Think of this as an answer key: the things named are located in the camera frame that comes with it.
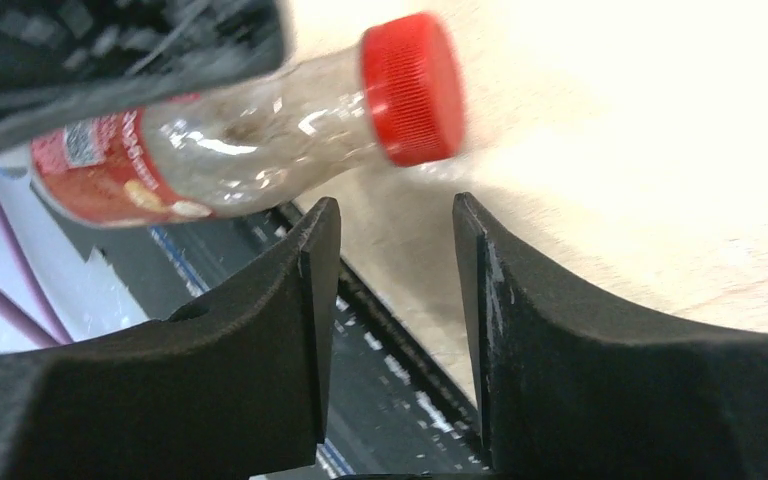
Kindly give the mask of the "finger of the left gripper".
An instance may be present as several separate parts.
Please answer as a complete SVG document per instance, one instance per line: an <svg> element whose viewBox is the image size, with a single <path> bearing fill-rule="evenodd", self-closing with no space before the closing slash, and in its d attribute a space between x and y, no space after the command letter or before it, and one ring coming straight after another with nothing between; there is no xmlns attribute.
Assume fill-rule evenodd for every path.
<svg viewBox="0 0 768 480"><path fill-rule="evenodd" d="M289 54L283 1L0 1L0 153L273 72Z"/></svg>

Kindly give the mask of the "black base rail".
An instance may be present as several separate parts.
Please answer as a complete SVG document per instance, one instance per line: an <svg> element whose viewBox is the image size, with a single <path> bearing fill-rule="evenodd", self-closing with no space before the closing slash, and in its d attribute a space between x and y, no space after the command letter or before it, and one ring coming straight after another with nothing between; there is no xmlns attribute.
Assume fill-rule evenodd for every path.
<svg viewBox="0 0 768 480"><path fill-rule="evenodd" d="M293 206L232 220L97 230L53 220L92 266L109 266L113 293L140 307L105 312L81 295L65 324L76 339L164 318L273 246L300 218ZM465 394L348 268L339 276L327 438L291 479L488 471Z"/></svg>

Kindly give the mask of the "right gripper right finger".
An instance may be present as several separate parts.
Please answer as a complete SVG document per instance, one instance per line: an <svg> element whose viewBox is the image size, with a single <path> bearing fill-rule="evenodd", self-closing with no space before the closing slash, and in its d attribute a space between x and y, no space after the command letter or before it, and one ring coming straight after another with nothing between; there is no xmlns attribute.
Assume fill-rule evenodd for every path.
<svg viewBox="0 0 768 480"><path fill-rule="evenodd" d="M768 334L668 315L453 201L479 432L526 479L768 479Z"/></svg>

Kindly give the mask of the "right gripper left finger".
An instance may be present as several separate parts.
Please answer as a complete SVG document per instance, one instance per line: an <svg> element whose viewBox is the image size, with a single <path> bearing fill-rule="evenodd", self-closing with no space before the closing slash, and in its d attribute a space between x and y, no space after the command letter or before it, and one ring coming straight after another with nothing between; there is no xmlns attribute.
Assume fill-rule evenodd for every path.
<svg viewBox="0 0 768 480"><path fill-rule="evenodd" d="M0 479L246 479L313 464L340 240L338 203L323 198L166 320L0 355Z"/></svg>

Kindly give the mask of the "brown bottle red cap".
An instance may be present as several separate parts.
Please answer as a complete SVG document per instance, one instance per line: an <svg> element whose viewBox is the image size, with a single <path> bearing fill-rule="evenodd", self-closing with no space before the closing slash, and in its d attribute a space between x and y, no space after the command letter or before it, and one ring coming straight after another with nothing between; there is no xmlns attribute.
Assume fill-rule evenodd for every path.
<svg viewBox="0 0 768 480"><path fill-rule="evenodd" d="M32 141L29 173L85 225L188 223L260 212L359 166L446 160L464 136L450 35L420 12L266 77L57 129Z"/></svg>

